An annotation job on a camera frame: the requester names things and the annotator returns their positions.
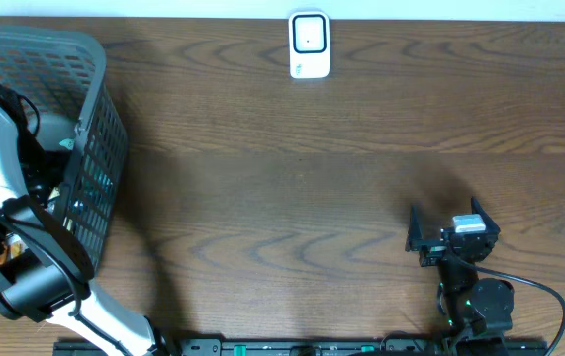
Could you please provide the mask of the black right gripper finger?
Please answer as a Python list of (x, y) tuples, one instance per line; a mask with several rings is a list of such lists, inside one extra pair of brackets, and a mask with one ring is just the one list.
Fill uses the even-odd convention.
[(486, 213), (486, 211), (484, 210), (484, 208), (481, 206), (480, 202), (478, 201), (478, 199), (473, 196), (470, 200), (471, 203), (471, 211), (473, 214), (477, 214), (481, 217), (485, 227), (486, 227), (486, 231), (490, 232), (490, 233), (499, 233), (500, 232), (500, 228), (499, 226), (493, 221), (493, 219)]
[(406, 252), (420, 252), (424, 249), (431, 250), (441, 245), (440, 239), (424, 239), (421, 224), (419, 223), (415, 206), (410, 207), (408, 233), (405, 243)]

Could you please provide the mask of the yellow snack bag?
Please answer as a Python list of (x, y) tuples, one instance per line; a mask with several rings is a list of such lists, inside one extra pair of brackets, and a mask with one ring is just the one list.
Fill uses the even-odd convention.
[(16, 234), (8, 234), (2, 242), (0, 266), (19, 257), (28, 249), (23, 240)]

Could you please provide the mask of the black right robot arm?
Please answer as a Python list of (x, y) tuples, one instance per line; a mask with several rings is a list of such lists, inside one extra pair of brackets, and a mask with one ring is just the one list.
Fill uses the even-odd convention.
[(453, 217), (452, 226), (434, 239), (423, 237), (417, 210), (410, 209), (405, 250), (416, 252), (422, 267), (438, 270), (440, 309), (449, 322), (441, 347), (449, 354), (457, 354), (470, 341), (501, 343), (513, 326), (513, 286), (500, 279), (481, 279), (476, 266), (493, 251), (500, 232), (476, 198), (471, 199), (470, 214)]

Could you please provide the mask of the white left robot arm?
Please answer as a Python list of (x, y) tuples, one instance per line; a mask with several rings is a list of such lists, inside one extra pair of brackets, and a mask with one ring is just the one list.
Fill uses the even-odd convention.
[(147, 317), (95, 281), (83, 245), (30, 194), (30, 174), (47, 170), (48, 160), (27, 101), (0, 85), (0, 314), (63, 326), (107, 355), (176, 354)]

